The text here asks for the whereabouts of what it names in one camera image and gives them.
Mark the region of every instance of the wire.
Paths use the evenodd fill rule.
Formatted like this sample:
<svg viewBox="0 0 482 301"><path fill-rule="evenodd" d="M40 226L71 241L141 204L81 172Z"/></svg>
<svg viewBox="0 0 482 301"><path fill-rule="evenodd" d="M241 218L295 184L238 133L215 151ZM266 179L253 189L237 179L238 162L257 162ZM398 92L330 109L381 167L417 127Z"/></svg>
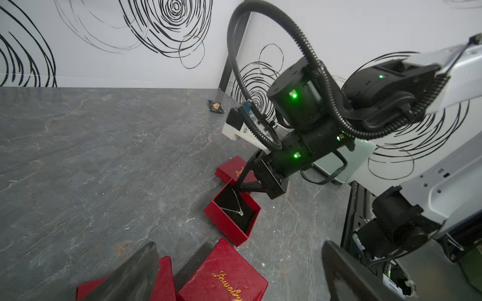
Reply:
<svg viewBox="0 0 482 301"><path fill-rule="evenodd" d="M401 257L403 257L403 256L405 256L405 255L408 255L408 254L412 253L412 252L415 251L415 250L420 249L421 247L423 247L424 245L426 245L429 241L431 241L431 240L435 237L435 235L437 235L437 234L440 232L440 230L443 228L443 226L445 226L445 222L446 222L446 221L447 221L447 220L443 221L442 225L441 225L440 228L437 230L437 232L435 232L432 236L430 236L430 238L427 239L421 246L419 246L419 247L417 247L417 248L415 248L415 249L413 249L413 250L411 250L411 251L408 251L408 252L406 252L406 253L404 253L404 254L401 254L401 255L399 255L399 253L403 252L403 250L402 250L401 252L395 252L393 255L391 255L391 256L389 256L389 257L385 257L385 258L376 260L376 261L374 261L374 262L371 262L371 263L370 263L369 265L367 265L366 267L369 268L370 266L372 266L372 265L374 265L374 264L377 264L377 263L380 263L380 262L387 262L387 261L391 261L391 260L396 260L396 259L398 259L398 258L401 258Z"/></svg>
<svg viewBox="0 0 482 301"><path fill-rule="evenodd" d="M452 68L455 66L455 64L457 63L457 61L460 59L460 57L464 54L465 50L467 50L468 47L470 47L470 45L472 45L472 42L469 41L465 46L464 48L462 49L462 51L458 54L457 58L455 58L455 60L452 62L452 64L450 65L450 67L447 69L447 71L445 72L445 74L448 74L450 72L450 70L452 70Z"/></svg>
<svg viewBox="0 0 482 301"><path fill-rule="evenodd" d="M303 177L303 179L305 179L306 181L308 181L310 183L317 184L317 185L325 185L326 183L329 183L329 182L333 181L333 179L336 178L342 171L344 171L345 168L348 165L348 162L346 161L345 157L343 157L343 155L340 152L338 152L337 150L334 150L333 153L343 162L343 166L339 167L331 175L329 175L326 179L324 179L323 181L320 181L320 182L315 182L315 181L312 181L312 180L308 179L308 177L306 177L304 171L300 170L300 174Z"/></svg>
<svg viewBox="0 0 482 301"><path fill-rule="evenodd" d="M278 121L281 126L287 128L287 129L292 129L293 127L289 126L286 122L284 122L283 115L275 108L275 114L276 114L276 120Z"/></svg>
<svg viewBox="0 0 482 301"><path fill-rule="evenodd" d="M407 281L405 281L405 285L410 287L411 294L409 295L409 297L415 296L416 287L415 287L414 281L410 278L410 275L408 274L407 270L403 267L403 265L400 263L400 261L395 261L395 262L397 266L402 270L403 274L407 277Z"/></svg>

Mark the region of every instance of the black velvet insert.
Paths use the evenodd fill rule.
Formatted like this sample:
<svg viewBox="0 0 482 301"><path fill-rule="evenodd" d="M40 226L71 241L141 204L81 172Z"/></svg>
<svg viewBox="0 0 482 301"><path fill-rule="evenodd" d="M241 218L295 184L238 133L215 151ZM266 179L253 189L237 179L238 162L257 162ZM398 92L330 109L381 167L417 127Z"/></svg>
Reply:
<svg viewBox="0 0 482 301"><path fill-rule="evenodd" d="M227 210L223 210L223 211L229 216L229 218L231 218L231 220L236 225L238 225L238 227L243 232L246 233L246 230L248 229L249 223L253 218L255 212L253 209L251 209L251 207L248 206L248 204L246 204L246 202L243 200L240 194L238 192L235 192L236 190L233 190L233 189L234 189L233 185L226 186L219 193L219 195L214 199L214 203L216 203L219 207L222 207L222 208L239 211L240 207L238 206L238 201L234 196L234 194L236 193L240 201L240 206L243 212L243 216L240 216L239 214L231 211L227 211Z"/></svg>

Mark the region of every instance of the red jewelry box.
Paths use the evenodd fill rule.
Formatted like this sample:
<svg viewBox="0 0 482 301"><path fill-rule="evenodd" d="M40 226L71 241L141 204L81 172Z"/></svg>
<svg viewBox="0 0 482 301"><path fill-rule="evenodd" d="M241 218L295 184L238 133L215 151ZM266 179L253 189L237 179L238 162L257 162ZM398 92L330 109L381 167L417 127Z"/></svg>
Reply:
<svg viewBox="0 0 482 301"><path fill-rule="evenodd" d="M231 179L223 188L229 189L228 186L234 185L236 182ZM246 232L241 230L236 223L215 203L214 200L221 194L221 190L216 197L204 208L204 213L209 219L226 235L226 237L235 245L239 246L243 242L249 239L251 231L253 230L254 223L258 218L261 207L253 200L253 198L246 192L239 193L244 202L254 211L254 215L246 229Z"/></svg>
<svg viewBox="0 0 482 301"><path fill-rule="evenodd" d="M107 278L108 277L103 277L79 285L77 287L75 300L80 300L85 297ZM175 295L171 257L166 256L159 259L159 272L157 273L156 283L151 294L151 301L175 301Z"/></svg>
<svg viewBox="0 0 482 301"><path fill-rule="evenodd" d="M260 301L267 287L268 281L222 238L177 293L177 300Z"/></svg>
<svg viewBox="0 0 482 301"><path fill-rule="evenodd" d="M228 162L224 163L220 167L216 169L216 176L220 177L221 180L224 182L229 182L229 180L233 179L237 181L243 171L244 167L246 166L246 162L241 159L240 156L236 156L233 159L229 160ZM254 176L253 171L250 171L246 178L244 179L245 183L258 181Z"/></svg>

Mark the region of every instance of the blue component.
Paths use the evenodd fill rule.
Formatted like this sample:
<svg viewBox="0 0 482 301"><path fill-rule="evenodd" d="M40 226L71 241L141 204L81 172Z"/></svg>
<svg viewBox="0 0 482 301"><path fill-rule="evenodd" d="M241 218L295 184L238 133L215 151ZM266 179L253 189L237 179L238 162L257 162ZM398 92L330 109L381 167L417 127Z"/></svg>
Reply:
<svg viewBox="0 0 482 301"><path fill-rule="evenodd" d="M242 105L244 106L244 109L246 110L246 112L248 112L248 114L250 113L251 111L251 105L250 104L246 104L246 105Z"/></svg>

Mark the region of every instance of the white wall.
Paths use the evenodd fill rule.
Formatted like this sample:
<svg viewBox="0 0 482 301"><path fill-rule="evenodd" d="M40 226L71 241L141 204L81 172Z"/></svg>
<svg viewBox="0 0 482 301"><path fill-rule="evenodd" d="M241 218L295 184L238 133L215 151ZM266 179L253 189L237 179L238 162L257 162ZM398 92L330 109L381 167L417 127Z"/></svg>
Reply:
<svg viewBox="0 0 482 301"><path fill-rule="evenodd" d="M398 51L435 51L466 43L469 36L482 32L480 0L270 2L298 23L318 57L327 65L340 85L344 82L343 79L347 79L358 67L380 55ZM257 61L261 49L271 43L279 46L284 54L281 72L302 55L281 27L263 15L252 14L243 47L238 55L240 67ZM276 71L279 69L281 56L276 47L269 46L262 56L261 61L269 63ZM271 84L276 76L270 78L262 74L262 67L260 69L261 72L252 71L255 73L253 77L259 76ZM270 111L271 104L266 106L266 110ZM472 100L470 104L450 107L445 111L445 115L444 112L437 114L430 125L430 120L424 125L420 124L423 125L421 130L407 133L412 129L410 128L374 141L383 148L394 148L391 144L403 143L403 150L378 149L376 154L371 156L371 171L368 164L364 164L354 179L373 193L380 194L390 186L416 176L481 131L481 111L482 101ZM425 139L430 136L429 144L425 143Z"/></svg>
<svg viewBox="0 0 482 301"><path fill-rule="evenodd" d="M58 87L217 88L228 55L226 32L229 18L241 0L193 0L187 1L188 4L192 3L187 7L183 6L183 1L180 0L146 1L157 10L150 14L152 24L160 24L175 40L182 41L190 35L199 35L203 39L204 50L198 38L191 37L190 41L184 43L175 42L167 39L162 33L151 33L151 30L155 32L153 25L135 22L135 17L147 20L147 16L142 13L132 14L129 11L129 3L142 2L144 1L1 1L0 6L8 13L0 10L0 35L6 39L11 50L18 54L20 61L23 62L25 74L23 81L20 82L19 64L16 60L11 61L9 47L0 39L0 50L6 56L10 73L4 86L23 86L28 75L32 77L32 81L29 81L27 86L35 86L37 72L35 68L34 71L30 70L29 57L22 49L24 46L39 69L38 79L41 80L41 86L47 83L48 72L55 70ZM170 6L170 12L162 12L156 4L159 2L163 6ZM126 11L131 27L127 26L124 20L122 8ZM188 24L183 21L187 20L189 12L192 13L192 17ZM156 15L169 16L174 20L173 23L178 24L168 26L164 22L162 26L159 20L155 20ZM158 52L164 51L164 55L141 43L134 34L136 31L140 32L144 40L149 39ZM182 51L181 56L186 67L194 67L200 62L197 67L188 69L181 64L179 52L173 50L178 49L180 44L181 48L193 46ZM12 79L14 65L17 65L16 79ZM6 76L6 68L7 64L0 53L0 84Z"/></svg>

